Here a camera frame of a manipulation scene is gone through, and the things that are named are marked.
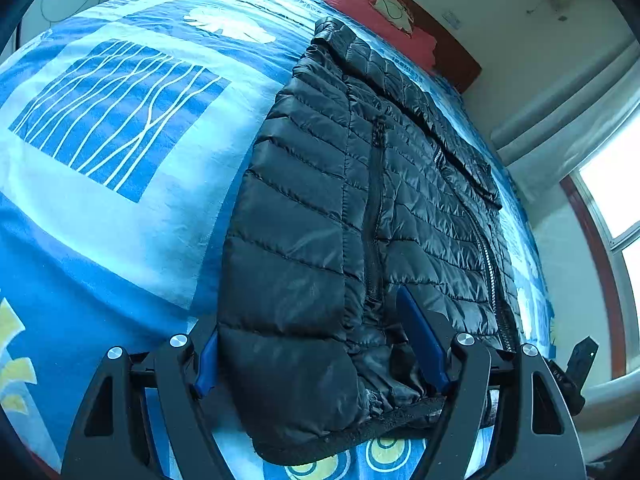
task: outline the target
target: window pane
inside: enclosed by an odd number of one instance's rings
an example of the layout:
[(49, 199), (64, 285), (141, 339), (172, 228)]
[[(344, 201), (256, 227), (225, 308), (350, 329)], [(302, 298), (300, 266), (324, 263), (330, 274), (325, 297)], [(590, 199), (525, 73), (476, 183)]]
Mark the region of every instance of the window pane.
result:
[(580, 168), (612, 237), (640, 220), (640, 121), (633, 120), (609, 145)]
[(633, 289), (634, 299), (636, 300), (638, 322), (640, 322), (640, 240), (636, 240), (624, 249), (622, 255), (625, 257), (626, 270), (629, 272), (631, 288)]

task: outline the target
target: wooden headboard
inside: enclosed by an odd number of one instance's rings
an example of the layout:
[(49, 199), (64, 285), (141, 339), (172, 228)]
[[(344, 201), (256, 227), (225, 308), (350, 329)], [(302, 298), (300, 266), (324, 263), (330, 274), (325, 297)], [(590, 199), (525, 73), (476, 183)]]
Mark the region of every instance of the wooden headboard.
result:
[(413, 0), (403, 3), (414, 15), (414, 25), (431, 34), (437, 41), (434, 51), (436, 70), (462, 94), (480, 75), (482, 67), (458, 43), (449, 31)]

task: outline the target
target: pillow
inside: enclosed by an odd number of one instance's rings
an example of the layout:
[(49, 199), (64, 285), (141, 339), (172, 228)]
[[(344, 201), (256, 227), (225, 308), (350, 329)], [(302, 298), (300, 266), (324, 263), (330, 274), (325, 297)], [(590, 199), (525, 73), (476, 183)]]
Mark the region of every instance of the pillow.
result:
[(372, 0), (371, 5), (396, 28), (412, 33), (414, 16), (402, 0)]
[(334, 9), (340, 10), (361, 23), (373, 33), (398, 49), (421, 69), (432, 72), (436, 64), (433, 51), (436, 39), (421, 28), (412, 27), (412, 34), (393, 26), (370, 4), (371, 0), (325, 0)]

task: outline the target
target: yellow circle print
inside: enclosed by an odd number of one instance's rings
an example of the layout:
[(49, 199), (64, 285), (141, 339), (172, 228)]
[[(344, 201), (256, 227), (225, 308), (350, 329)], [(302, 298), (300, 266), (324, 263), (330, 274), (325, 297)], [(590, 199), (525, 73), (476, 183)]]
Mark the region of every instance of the yellow circle print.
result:
[(340, 480), (350, 464), (351, 457), (346, 451), (311, 464), (287, 466), (285, 471), (291, 480)]
[(376, 438), (367, 442), (367, 464), (380, 473), (400, 469), (409, 460), (410, 454), (410, 440)]

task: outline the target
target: jacket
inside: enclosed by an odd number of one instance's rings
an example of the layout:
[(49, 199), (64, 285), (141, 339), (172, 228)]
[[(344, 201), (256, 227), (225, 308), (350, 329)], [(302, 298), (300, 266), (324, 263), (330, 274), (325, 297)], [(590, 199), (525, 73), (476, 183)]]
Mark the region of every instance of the jacket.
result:
[(399, 285), (459, 332), (519, 344), (489, 165), (343, 23), (316, 23), (254, 143), (223, 248), (219, 348), (258, 455), (299, 465), (402, 429), (442, 398)]

